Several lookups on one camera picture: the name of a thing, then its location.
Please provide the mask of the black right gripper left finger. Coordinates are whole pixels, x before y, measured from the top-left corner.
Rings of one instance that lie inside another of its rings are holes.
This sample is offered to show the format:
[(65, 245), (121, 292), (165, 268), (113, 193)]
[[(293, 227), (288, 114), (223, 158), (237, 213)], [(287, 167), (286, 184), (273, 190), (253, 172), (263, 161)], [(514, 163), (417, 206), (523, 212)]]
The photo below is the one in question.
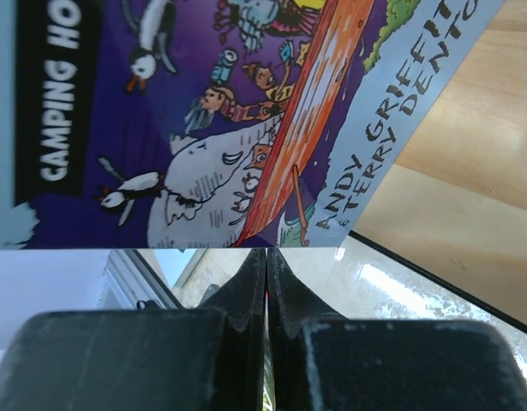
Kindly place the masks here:
[(41, 313), (0, 362), (0, 410), (260, 410), (266, 256), (193, 308)]

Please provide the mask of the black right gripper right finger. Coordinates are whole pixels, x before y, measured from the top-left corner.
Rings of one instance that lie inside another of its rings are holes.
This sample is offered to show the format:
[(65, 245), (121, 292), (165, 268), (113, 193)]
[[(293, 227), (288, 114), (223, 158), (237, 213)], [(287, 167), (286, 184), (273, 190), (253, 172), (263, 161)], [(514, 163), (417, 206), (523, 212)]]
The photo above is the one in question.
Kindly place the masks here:
[(348, 319), (275, 248), (266, 286), (279, 410), (527, 410), (523, 375), (490, 325)]

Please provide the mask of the purple paperback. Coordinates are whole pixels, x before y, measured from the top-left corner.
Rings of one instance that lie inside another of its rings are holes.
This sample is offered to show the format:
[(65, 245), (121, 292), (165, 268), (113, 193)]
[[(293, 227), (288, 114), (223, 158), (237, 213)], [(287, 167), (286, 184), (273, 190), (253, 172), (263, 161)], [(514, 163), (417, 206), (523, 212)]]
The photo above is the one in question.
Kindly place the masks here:
[(499, 1), (0, 1), (0, 250), (335, 247)]

